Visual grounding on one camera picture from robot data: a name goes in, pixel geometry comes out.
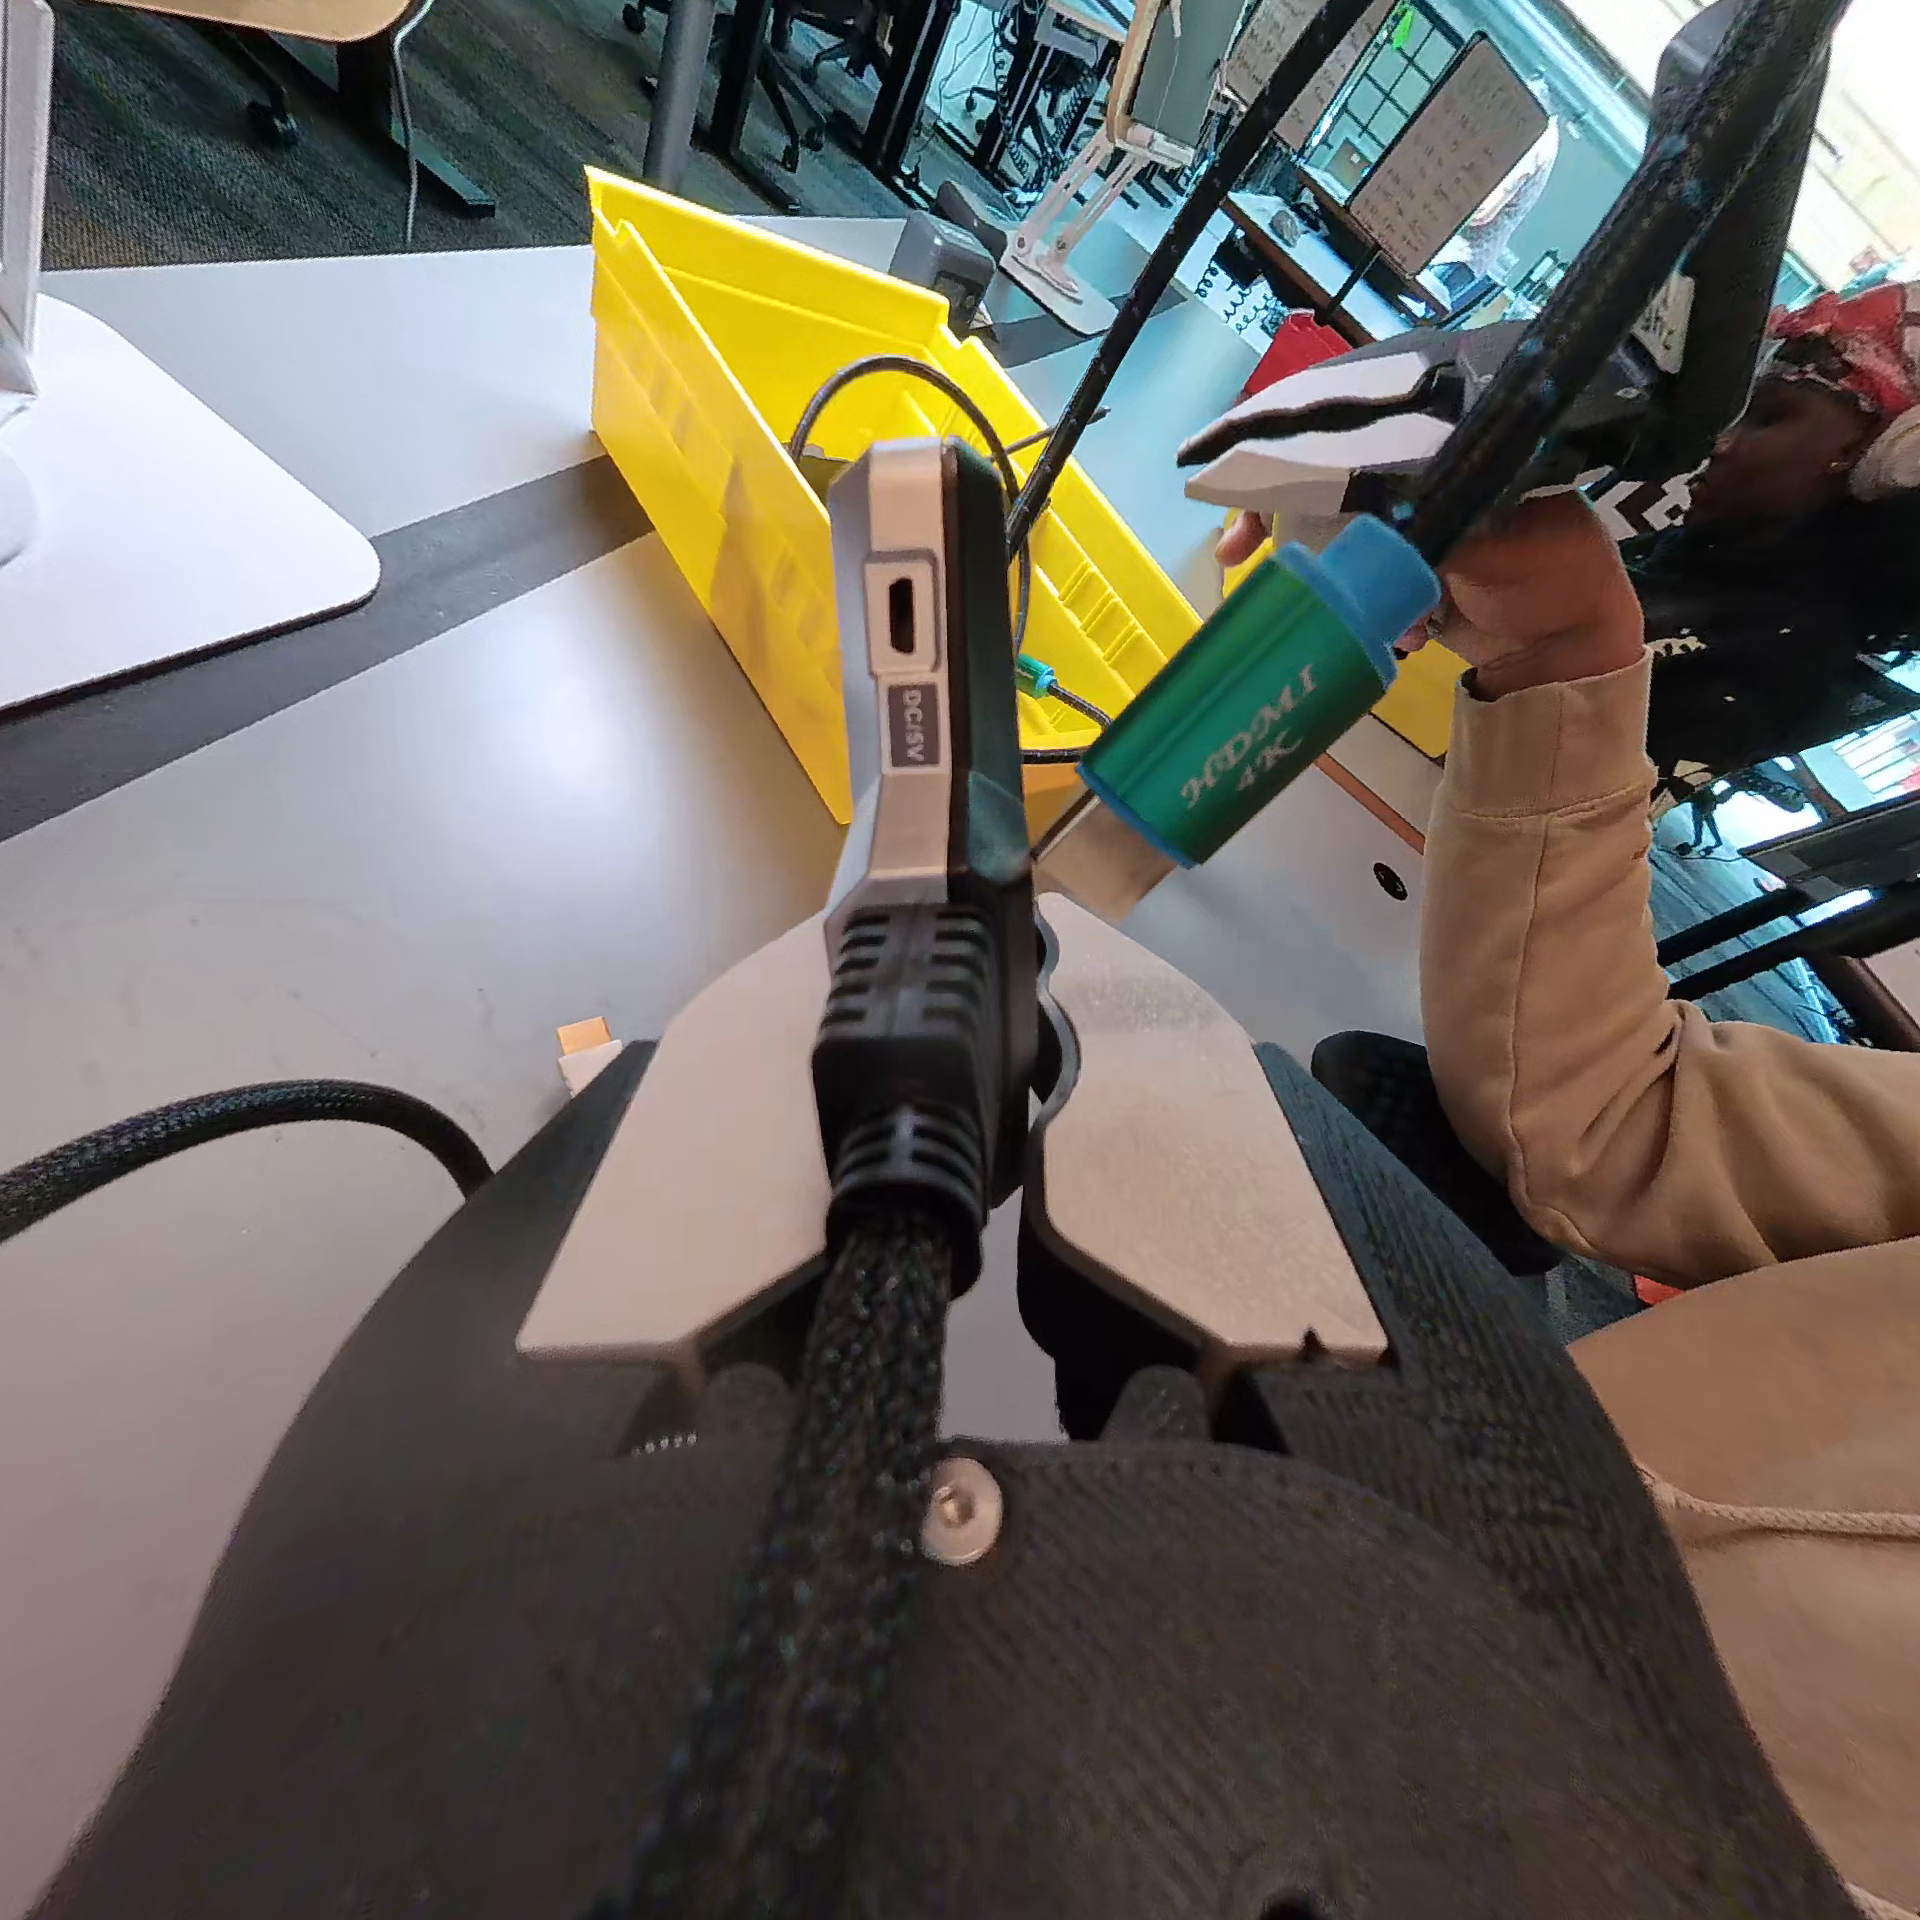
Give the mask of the person's right forearm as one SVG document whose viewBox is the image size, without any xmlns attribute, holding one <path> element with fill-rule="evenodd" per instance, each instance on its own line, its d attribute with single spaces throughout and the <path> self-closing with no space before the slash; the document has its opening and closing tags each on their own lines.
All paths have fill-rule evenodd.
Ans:
<svg viewBox="0 0 1920 1920">
<path fill-rule="evenodd" d="M 1914 1255 L 1914 1056 L 1667 996 L 1648 908 L 1646 656 L 1455 694 L 1424 839 L 1431 1079 L 1555 1245 L 1686 1288 Z"/>
</svg>

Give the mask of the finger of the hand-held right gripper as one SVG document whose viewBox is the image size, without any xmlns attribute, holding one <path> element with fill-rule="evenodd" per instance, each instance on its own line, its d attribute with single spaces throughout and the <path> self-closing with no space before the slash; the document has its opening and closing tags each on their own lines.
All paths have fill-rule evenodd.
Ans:
<svg viewBox="0 0 1920 1920">
<path fill-rule="evenodd" d="M 1451 339 L 1406 332 L 1377 349 L 1352 349 L 1289 372 L 1231 410 L 1241 438 L 1334 431 L 1399 415 L 1454 424 L 1469 412 L 1469 372 Z"/>
<path fill-rule="evenodd" d="M 1178 445 L 1189 498 L 1265 518 L 1337 516 L 1358 474 L 1419 474 L 1448 444 L 1435 415 L 1299 430 L 1275 415 L 1222 422 Z"/>
</svg>

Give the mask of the person's right hand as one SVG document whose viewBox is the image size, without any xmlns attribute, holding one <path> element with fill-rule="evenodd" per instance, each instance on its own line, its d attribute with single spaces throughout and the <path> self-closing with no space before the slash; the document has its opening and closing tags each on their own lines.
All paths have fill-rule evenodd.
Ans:
<svg viewBox="0 0 1920 1920">
<path fill-rule="evenodd" d="M 1640 600 L 1615 541 L 1575 488 L 1523 496 L 1486 518 L 1437 571 L 1441 599 L 1395 643 L 1439 645 L 1486 703 L 1640 664 Z"/>
</svg>

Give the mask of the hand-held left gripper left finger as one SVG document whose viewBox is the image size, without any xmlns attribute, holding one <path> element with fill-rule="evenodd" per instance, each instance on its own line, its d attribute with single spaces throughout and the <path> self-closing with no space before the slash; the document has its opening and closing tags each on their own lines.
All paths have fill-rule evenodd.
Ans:
<svg viewBox="0 0 1920 1920">
<path fill-rule="evenodd" d="M 667 1023 L 520 1320 L 528 1359 L 712 1365 L 824 1252 L 808 1056 L 824 916 L 735 963 Z"/>
</svg>

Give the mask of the person's torso in beige hoodie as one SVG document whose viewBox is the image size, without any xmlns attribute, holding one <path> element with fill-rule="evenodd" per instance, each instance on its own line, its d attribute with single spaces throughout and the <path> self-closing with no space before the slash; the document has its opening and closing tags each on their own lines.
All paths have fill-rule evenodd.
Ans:
<svg viewBox="0 0 1920 1920">
<path fill-rule="evenodd" d="M 1862 1912 L 1914 1916 L 1914 1240 L 1678 1291 L 1571 1359 L 1794 1810 Z"/>
</svg>

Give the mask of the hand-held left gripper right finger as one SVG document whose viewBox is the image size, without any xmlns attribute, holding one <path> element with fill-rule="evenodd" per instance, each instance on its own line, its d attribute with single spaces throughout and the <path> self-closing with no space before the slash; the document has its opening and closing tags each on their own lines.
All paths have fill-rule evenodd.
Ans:
<svg viewBox="0 0 1920 1920">
<path fill-rule="evenodd" d="M 1059 1070 L 1037 1108 L 1023 1226 L 1199 1365 L 1386 1351 L 1256 1045 L 1186 974 L 1067 895 L 1037 902 Z"/>
</svg>

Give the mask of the wooden framed panel with stand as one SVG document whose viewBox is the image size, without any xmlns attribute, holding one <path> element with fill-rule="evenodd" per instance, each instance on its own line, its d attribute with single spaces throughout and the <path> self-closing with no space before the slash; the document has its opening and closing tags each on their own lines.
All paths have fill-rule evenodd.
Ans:
<svg viewBox="0 0 1920 1920">
<path fill-rule="evenodd" d="M 1071 251 L 1141 172 L 1193 160 L 1239 23 L 1239 3 L 1133 5 L 1093 132 L 1007 231 L 998 271 L 1074 335 L 1105 332 L 1117 306 L 1071 271 Z"/>
</svg>

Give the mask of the white tablet stand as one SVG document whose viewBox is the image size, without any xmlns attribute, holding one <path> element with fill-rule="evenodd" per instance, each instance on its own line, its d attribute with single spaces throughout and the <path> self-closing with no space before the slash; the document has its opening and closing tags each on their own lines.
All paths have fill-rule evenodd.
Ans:
<svg viewBox="0 0 1920 1920">
<path fill-rule="evenodd" d="M 41 295 L 57 26 L 5 5 L 2 709 L 362 606 L 371 541 L 118 332 Z"/>
</svg>

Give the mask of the small grey device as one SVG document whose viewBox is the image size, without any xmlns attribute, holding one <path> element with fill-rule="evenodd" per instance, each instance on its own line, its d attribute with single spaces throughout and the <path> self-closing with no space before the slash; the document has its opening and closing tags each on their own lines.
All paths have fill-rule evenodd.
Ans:
<svg viewBox="0 0 1920 1920">
<path fill-rule="evenodd" d="M 1007 231 L 1000 224 L 963 200 L 941 200 L 931 211 L 904 212 L 883 270 L 894 282 L 941 296 L 955 339 L 993 339 L 986 295 L 1005 250 Z"/>
</svg>

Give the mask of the red storage bin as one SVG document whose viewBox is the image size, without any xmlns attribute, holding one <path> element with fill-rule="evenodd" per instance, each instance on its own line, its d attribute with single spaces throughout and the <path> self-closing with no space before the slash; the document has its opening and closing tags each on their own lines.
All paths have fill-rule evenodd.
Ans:
<svg viewBox="0 0 1920 1920">
<path fill-rule="evenodd" d="M 1243 379 L 1239 400 L 1249 400 L 1285 378 L 1315 368 L 1351 349 L 1352 343 L 1337 327 L 1320 323 L 1306 308 L 1289 308 Z"/>
</svg>

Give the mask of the yellow storage bin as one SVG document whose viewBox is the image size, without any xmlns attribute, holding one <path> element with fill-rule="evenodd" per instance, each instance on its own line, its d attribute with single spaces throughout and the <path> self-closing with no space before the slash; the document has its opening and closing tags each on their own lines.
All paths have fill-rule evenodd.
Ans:
<svg viewBox="0 0 1920 1920">
<path fill-rule="evenodd" d="M 787 455 L 841 368 L 901 357 L 961 390 L 1022 480 L 1048 415 L 946 302 L 798 238 L 584 170 L 591 208 L 591 430 L 838 826 L 853 819 L 824 498 Z M 807 445 L 850 462 L 951 435 L 963 410 L 913 375 L 861 375 Z M 1075 458 L 1030 538 L 1022 652 L 1117 715 L 1202 616 Z"/>
<path fill-rule="evenodd" d="M 1431 760 L 1448 752 L 1464 662 L 1429 636 L 1439 583 L 1401 531 L 1373 515 L 1293 531 L 1273 524 L 1234 563 L 1219 560 L 1217 573 L 1225 603 L 1249 587 L 1254 613 L 1280 620 L 1282 636 L 1256 645 L 1259 674 L 1269 678 L 1282 658 L 1309 668 L 1319 746 L 1333 742 L 1337 718 L 1358 718 L 1368 692 L 1371 712 L 1409 748 Z M 1402 656 L 1409 630 L 1425 638 Z"/>
</svg>

